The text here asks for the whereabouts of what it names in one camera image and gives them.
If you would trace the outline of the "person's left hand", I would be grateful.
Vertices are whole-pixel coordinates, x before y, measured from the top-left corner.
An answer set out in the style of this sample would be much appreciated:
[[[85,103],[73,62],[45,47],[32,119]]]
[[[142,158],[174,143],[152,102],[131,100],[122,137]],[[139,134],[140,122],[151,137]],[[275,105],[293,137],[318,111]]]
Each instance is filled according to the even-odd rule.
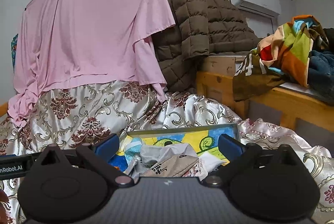
[[[9,198],[3,190],[0,190],[0,224],[8,224],[8,217],[6,208],[3,206],[3,203],[8,203]]]

